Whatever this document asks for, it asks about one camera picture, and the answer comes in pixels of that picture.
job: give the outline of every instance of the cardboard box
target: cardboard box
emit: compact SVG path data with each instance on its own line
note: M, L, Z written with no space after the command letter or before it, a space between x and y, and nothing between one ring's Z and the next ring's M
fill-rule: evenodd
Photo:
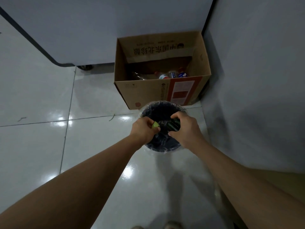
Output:
M131 72L154 74L186 68L189 77L131 80ZM211 76L201 32L148 34L118 38L114 84L129 109L151 101L191 104Z

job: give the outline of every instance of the forearm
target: forearm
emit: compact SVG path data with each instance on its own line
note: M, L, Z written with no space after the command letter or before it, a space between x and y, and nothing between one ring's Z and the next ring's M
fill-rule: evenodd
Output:
M211 173L249 228L298 228L305 225L305 208L292 196L230 159L205 140L190 149Z
M90 228L131 156L126 137L34 190L0 215L1 228Z

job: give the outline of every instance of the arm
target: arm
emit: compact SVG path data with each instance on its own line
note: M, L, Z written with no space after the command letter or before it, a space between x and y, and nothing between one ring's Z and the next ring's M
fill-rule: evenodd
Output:
M130 135L63 172L0 215L0 228L91 228L128 161L160 128L138 119Z
M195 118L182 112L171 117L180 119L181 128L169 135L206 163L248 228L305 227L302 203L209 145Z

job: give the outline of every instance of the hand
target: hand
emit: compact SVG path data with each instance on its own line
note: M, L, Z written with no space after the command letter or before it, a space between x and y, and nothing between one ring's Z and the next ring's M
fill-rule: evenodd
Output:
M168 135L175 138L183 147L191 149L195 142L204 140L195 118L188 116L185 112L176 112L171 118L180 119L180 130L177 132L170 131Z
M155 134L160 131L160 127L151 128L154 121L149 117L141 117L132 124L130 136L139 139L142 145L150 142Z

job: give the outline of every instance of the black trash bag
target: black trash bag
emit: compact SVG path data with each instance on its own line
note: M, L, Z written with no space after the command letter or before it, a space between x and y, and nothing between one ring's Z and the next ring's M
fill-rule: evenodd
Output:
M171 121L170 116L177 111L185 112L186 110L168 101L154 102L143 110L141 117L149 117L158 122L161 128L160 132L154 135L153 139L146 144L149 149L164 153L176 150L181 146L179 142L168 135L169 130L166 127L166 124Z

